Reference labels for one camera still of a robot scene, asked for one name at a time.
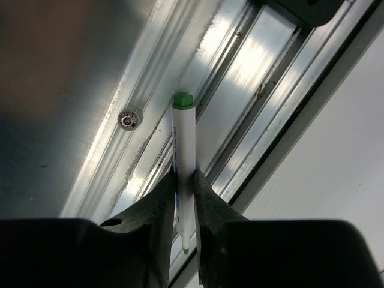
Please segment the green capped marker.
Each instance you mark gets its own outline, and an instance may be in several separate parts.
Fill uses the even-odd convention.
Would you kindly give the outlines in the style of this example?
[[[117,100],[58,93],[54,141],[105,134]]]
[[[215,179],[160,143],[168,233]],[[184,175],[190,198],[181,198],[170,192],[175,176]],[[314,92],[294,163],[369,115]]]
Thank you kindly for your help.
[[[176,93],[172,103],[173,170],[176,176],[176,230],[184,254],[190,250],[195,231],[194,192],[191,186],[196,170],[196,108],[193,96]]]

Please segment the rail bolt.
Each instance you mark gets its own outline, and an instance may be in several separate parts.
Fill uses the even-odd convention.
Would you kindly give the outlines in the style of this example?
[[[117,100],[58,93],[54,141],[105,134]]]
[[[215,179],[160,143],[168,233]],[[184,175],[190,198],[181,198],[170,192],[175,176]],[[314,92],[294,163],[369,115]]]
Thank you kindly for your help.
[[[143,121],[142,111],[126,107],[118,113],[118,125],[125,131],[134,131]]]

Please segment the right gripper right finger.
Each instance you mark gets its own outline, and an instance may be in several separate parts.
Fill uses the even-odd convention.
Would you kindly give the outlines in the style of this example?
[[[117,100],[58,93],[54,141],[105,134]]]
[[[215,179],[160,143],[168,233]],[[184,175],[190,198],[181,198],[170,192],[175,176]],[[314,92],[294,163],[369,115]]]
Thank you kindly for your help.
[[[226,287],[231,245],[229,225],[248,221],[211,187],[196,170],[192,176],[199,283],[203,287]]]

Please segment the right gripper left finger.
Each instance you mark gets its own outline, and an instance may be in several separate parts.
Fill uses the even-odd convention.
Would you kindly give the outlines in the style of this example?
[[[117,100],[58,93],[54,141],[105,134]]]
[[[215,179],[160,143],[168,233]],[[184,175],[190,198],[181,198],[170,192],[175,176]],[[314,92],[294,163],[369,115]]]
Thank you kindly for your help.
[[[104,285],[168,286],[175,188],[176,178],[169,172],[146,196],[101,223],[113,236],[105,245]]]

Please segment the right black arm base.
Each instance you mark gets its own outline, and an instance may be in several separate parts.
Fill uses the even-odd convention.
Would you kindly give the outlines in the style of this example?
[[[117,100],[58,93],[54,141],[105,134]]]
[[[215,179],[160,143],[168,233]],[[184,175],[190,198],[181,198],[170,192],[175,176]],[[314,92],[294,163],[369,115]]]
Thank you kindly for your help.
[[[343,0],[273,0],[266,4],[296,26],[316,28],[327,24]]]

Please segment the aluminium front rail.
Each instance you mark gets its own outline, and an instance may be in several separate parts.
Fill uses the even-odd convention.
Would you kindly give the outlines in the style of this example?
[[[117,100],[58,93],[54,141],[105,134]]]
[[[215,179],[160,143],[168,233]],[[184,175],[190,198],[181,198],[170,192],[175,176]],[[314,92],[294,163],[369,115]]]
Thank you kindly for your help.
[[[370,1],[344,1],[318,28],[302,28],[253,1],[98,1],[88,25],[94,81],[78,108],[81,154],[61,216],[100,223],[144,196],[171,158],[171,102],[196,102],[197,163],[220,175],[220,154],[256,95],[282,72],[317,71]],[[118,113],[139,109],[125,131]]]

